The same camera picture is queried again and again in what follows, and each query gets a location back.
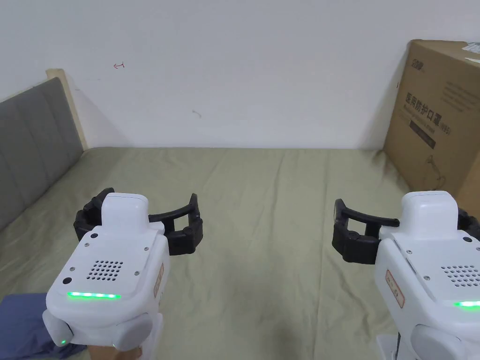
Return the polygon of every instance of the white robot housing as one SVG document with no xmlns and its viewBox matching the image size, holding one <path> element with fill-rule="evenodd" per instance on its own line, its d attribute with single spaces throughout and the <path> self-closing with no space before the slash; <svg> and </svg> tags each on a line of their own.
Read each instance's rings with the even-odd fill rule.
<svg viewBox="0 0 480 360">
<path fill-rule="evenodd" d="M 402 217 L 370 216 L 336 201 L 333 246 L 375 264 L 375 283 L 398 328 L 378 336 L 382 359 L 480 359 L 480 226 L 443 191 L 411 192 Z M 348 219 L 366 224 L 365 235 Z"/>
<path fill-rule="evenodd" d="M 175 231 L 173 220 L 188 215 Z M 158 313 L 170 255 L 192 253 L 203 236 L 195 194 L 173 212 L 148 215 L 142 195 L 105 189 L 75 221 L 79 244 L 47 293 L 44 323 L 57 346 L 142 347 L 150 359 L 163 327 Z"/>
</svg>

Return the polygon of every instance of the white wall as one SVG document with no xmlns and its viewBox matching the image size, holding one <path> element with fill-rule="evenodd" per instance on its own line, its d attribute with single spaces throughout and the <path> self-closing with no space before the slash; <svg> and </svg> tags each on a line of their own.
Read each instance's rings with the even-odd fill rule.
<svg viewBox="0 0 480 360">
<path fill-rule="evenodd" d="M 0 98 L 59 67 L 91 147 L 378 148 L 408 41 L 480 41 L 479 13 L 478 0 L 4 0 Z"/>
</svg>

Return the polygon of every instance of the white label on box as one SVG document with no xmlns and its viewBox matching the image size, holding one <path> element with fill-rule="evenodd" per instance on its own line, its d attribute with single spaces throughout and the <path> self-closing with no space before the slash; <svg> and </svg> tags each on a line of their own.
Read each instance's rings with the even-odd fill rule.
<svg viewBox="0 0 480 360">
<path fill-rule="evenodd" d="M 470 61 L 473 61 L 473 62 L 477 62 L 480 64 L 480 60 L 477 60 L 477 59 L 471 59 L 471 58 L 466 58 L 467 60 L 470 60 Z"/>
<path fill-rule="evenodd" d="M 462 48 L 462 50 L 471 51 L 475 54 L 480 54 L 480 43 L 468 43 L 468 45 Z"/>
</svg>

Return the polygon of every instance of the cardboard box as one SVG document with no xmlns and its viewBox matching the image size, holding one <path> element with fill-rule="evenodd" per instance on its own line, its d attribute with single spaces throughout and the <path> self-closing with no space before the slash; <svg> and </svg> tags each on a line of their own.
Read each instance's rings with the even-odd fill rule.
<svg viewBox="0 0 480 360">
<path fill-rule="evenodd" d="M 412 190 L 480 218 L 480 43 L 410 43 L 384 150 Z"/>
</svg>

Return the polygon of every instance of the blue cloth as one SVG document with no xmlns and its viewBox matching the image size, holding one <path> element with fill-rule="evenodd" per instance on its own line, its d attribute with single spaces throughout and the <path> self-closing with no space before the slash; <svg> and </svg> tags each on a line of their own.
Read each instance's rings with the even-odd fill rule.
<svg viewBox="0 0 480 360">
<path fill-rule="evenodd" d="M 65 359 L 86 349 L 68 344 L 59 348 L 42 320 L 46 294 L 8 295 L 0 303 L 0 360 Z"/>
</svg>

